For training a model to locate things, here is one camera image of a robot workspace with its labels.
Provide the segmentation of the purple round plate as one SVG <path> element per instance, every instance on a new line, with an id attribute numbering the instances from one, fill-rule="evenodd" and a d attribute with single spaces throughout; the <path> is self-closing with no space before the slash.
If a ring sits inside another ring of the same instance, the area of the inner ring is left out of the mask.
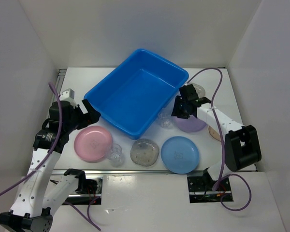
<path id="1" fill-rule="evenodd" d="M 173 121 L 180 130 L 188 133 L 201 131 L 207 126 L 204 121 L 193 116 L 188 119 L 174 117 Z"/>

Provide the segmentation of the clear plastic cup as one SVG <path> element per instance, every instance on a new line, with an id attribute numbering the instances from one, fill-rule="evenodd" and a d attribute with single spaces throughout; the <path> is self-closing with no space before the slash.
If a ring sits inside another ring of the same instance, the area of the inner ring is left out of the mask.
<path id="1" fill-rule="evenodd" d="M 162 128 L 170 129 L 173 125 L 171 114 L 168 111 L 161 111 L 158 114 L 158 123 Z"/>
<path id="2" fill-rule="evenodd" d="M 113 167 L 119 167 L 124 163 L 122 148 L 118 144 L 112 144 L 109 147 L 106 157 Z"/>

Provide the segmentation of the pink round plate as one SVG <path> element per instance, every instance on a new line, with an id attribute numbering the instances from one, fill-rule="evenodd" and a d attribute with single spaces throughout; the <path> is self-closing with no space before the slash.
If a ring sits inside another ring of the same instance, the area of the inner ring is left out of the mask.
<path id="1" fill-rule="evenodd" d="M 112 144 L 112 135 L 106 128 L 90 126 L 78 133 L 74 150 L 83 161 L 98 162 L 105 157 Z"/>

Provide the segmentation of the blue round plate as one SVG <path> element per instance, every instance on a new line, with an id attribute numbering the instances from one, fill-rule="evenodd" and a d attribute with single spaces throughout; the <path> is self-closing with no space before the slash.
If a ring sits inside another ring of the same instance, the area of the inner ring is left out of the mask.
<path id="1" fill-rule="evenodd" d="M 182 136 L 166 140 L 160 153 L 164 166 L 176 174 L 190 173 L 200 162 L 200 153 L 195 143 Z"/>

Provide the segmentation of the grey translucent speckled dish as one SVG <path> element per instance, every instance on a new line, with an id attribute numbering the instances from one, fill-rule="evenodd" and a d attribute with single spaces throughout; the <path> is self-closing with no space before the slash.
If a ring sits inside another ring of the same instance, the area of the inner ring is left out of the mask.
<path id="1" fill-rule="evenodd" d="M 136 140 L 130 150 L 130 159 L 137 165 L 143 167 L 153 166 L 159 157 L 159 146 L 150 139 Z"/>

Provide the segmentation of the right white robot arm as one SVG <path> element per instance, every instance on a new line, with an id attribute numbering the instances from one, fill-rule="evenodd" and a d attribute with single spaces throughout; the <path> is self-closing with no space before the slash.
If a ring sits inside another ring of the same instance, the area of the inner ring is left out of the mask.
<path id="1" fill-rule="evenodd" d="M 221 133 L 223 157 L 203 171 L 203 186 L 217 189 L 219 181 L 261 160 L 258 134 L 252 125 L 245 126 L 217 109 L 207 97 L 200 98 L 192 84 L 184 85 L 176 96 L 172 116 L 189 119 L 191 116 L 205 122 Z"/>

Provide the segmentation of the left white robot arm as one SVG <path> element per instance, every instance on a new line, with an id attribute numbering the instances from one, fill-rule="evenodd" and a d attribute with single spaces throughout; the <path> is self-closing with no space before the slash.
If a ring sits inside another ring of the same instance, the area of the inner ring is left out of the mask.
<path id="1" fill-rule="evenodd" d="M 88 180 L 82 170 L 68 169 L 50 193 L 46 194 L 50 177 L 69 135 L 99 121 L 101 114 L 88 102 L 83 113 L 72 100 L 52 103 L 49 117 L 36 134 L 32 160 L 22 188 L 9 211 L 0 213 L 0 225 L 10 232 L 48 232 L 58 208 L 73 193 L 87 189 Z"/>

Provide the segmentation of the blue plastic bin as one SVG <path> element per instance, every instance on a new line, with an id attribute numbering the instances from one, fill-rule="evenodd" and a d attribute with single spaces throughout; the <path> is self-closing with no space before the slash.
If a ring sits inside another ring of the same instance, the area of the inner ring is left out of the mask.
<path id="1" fill-rule="evenodd" d="M 188 72 L 173 62 L 138 49 L 84 98 L 104 120 L 139 139 L 188 77 Z"/>

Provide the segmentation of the clear translucent dish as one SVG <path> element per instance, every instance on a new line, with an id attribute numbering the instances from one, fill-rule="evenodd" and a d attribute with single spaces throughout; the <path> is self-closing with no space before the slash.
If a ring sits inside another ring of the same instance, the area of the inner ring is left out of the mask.
<path id="1" fill-rule="evenodd" d="M 192 85 L 194 86 L 199 98 L 205 97 L 205 89 L 202 86 L 195 83 L 192 83 Z"/>

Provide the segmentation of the pink translucent dish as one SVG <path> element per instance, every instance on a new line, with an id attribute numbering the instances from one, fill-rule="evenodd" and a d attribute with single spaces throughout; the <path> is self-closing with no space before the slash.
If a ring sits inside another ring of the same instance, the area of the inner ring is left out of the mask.
<path id="1" fill-rule="evenodd" d="M 208 126 L 208 131 L 212 138 L 214 138 L 217 141 L 221 141 L 220 134 L 216 132 L 212 127 Z"/>

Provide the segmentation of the aluminium rail left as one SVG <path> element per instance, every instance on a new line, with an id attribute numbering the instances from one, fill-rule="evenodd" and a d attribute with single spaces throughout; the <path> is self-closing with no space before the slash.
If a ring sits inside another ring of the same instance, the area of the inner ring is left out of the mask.
<path id="1" fill-rule="evenodd" d="M 63 85 L 64 79 L 66 76 L 66 72 L 67 72 L 67 69 L 59 69 L 59 71 L 58 71 L 58 76 L 57 76 L 57 80 L 56 80 L 56 84 L 55 84 L 55 87 L 56 87 L 58 94 L 61 93 L 62 85 Z"/>

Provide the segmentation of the aluminium rail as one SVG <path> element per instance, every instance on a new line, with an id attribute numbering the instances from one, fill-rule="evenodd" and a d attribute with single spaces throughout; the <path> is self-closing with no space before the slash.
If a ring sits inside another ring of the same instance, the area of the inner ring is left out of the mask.
<path id="1" fill-rule="evenodd" d="M 62 85 L 63 85 L 64 79 L 66 76 L 66 72 L 67 72 L 67 69 L 59 69 L 59 71 L 58 71 L 58 76 L 57 76 L 57 80 L 56 80 L 56 84 L 55 84 L 55 87 L 56 87 L 58 94 L 61 93 Z"/>
<path id="2" fill-rule="evenodd" d="M 52 175 L 63 175 L 66 172 L 66 170 L 54 170 L 52 172 Z M 85 170 L 84 171 L 86 175 L 137 175 L 137 174 L 175 174 L 171 171 L 138 171 L 138 170 L 132 170 L 132 171 L 126 171 L 126 170 Z M 240 171 L 238 174 L 241 173 L 251 173 L 256 171 Z M 188 175 L 202 175 L 203 171 L 193 171 L 188 173 Z"/>

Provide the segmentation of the aluminium rail front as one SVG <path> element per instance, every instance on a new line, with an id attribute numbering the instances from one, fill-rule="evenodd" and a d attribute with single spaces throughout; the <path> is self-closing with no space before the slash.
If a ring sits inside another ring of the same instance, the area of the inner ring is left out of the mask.
<path id="1" fill-rule="evenodd" d="M 66 172 L 66 170 L 54 170 L 52 172 L 52 175 L 63 175 Z M 138 171 L 138 170 L 132 170 L 132 171 L 126 171 L 126 170 L 85 170 L 84 171 L 86 175 L 137 175 L 137 174 L 175 174 L 171 171 Z M 256 171 L 240 171 L 238 174 L 241 173 L 251 173 Z M 193 171 L 188 173 L 188 175 L 202 175 L 203 171 Z"/>

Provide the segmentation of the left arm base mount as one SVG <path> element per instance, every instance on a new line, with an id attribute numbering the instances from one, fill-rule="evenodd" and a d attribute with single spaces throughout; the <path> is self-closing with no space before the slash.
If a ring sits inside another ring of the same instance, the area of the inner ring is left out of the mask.
<path id="1" fill-rule="evenodd" d="M 100 205 L 102 201 L 103 177 L 91 177 L 86 180 L 85 186 L 76 192 L 71 193 L 65 200 L 73 205 L 88 205 L 94 198 L 94 205 Z"/>

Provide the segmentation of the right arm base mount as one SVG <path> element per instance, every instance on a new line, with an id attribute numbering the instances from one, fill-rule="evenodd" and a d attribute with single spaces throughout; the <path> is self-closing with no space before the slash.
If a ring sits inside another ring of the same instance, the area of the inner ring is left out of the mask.
<path id="1" fill-rule="evenodd" d="M 212 191 L 201 176 L 187 176 L 190 203 L 233 202 L 231 185 L 228 179 L 222 180 L 218 189 Z"/>

